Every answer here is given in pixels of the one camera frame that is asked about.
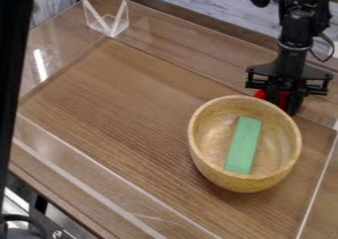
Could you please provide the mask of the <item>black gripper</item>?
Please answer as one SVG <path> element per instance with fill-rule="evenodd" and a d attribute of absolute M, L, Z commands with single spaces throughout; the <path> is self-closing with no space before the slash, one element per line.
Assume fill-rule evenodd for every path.
<path fill-rule="evenodd" d="M 247 68 L 246 87 L 266 90 L 267 101 L 281 104 L 281 91 L 290 92 L 286 113 L 298 113 L 303 99 L 309 95 L 326 96 L 333 74 L 307 64 L 285 67 L 277 62 L 253 65 Z"/>

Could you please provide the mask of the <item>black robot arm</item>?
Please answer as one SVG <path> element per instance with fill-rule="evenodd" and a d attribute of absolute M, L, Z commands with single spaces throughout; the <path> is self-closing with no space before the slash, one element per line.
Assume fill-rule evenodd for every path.
<path fill-rule="evenodd" d="M 266 8 L 271 2 L 279 5 L 279 23 L 282 32 L 277 43 L 277 59 L 266 64 L 247 67 L 246 87 L 257 89 L 255 96 L 275 104 L 290 116 L 298 113 L 303 99 L 309 95 L 326 96 L 333 74 L 306 64 L 309 53 L 321 61 L 327 61 L 333 54 L 319 58 L 313 52 L 315 38 L 322 38 L 330 45 L 331 39 L 323 34 L 330 26 L 330 0 L 250 0 Z"/>

